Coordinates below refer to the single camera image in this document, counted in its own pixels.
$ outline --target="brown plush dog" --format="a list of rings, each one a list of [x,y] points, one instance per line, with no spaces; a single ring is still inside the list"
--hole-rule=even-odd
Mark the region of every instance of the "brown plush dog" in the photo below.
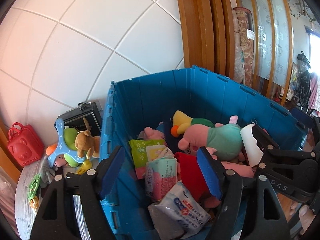
[[[75,146],[78,149],[78,157],[84,157],[84,151],[87,151],[87,159],[90,159],[92,156],[94,158],[98,158],[100,148],[100,136],[92,137],[90,133],[90,125],[87,119],[83,118],[83,120],[87,130],[79,132],[76,137]]]

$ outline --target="white tiled wall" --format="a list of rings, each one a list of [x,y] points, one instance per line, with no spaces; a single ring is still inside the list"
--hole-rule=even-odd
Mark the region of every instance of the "white tiled wall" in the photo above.
[[[57,116],[110,82],[183,68],[177,0],[16,0],[0,25],[0,111],[45,145]]]

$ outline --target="gray plush toy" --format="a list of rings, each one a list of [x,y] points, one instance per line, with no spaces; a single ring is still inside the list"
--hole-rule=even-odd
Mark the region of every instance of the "gray plush toy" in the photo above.
[[[48,156],[45,156],[42,160],[39,174],[41,178],[41,188],[45,188],[48,184],[50,184],[52,182],[52,176],[54,177],[56,175],[55,171],[49,166]]]

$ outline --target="teal shirt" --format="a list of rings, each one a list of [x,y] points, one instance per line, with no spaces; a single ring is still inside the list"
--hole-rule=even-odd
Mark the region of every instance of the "teal shirt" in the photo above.
[[[217,149],[214,155],[218,160],[231,161],[239,155],[243,146],[240,130],[240,126],[233,123],[209,128],[207,147]]]

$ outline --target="green wet wipes package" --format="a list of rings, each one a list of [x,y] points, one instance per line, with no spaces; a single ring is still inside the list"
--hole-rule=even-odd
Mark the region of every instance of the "green wet wipes package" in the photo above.
[[[148,162],[148,156],[146,147],[151,145],[163,145],[164,140],[130,140],[129,145],[131,147],[131,154],[133,163],[136,169],[138,179],[143,179],[146,173],[146,163]]]

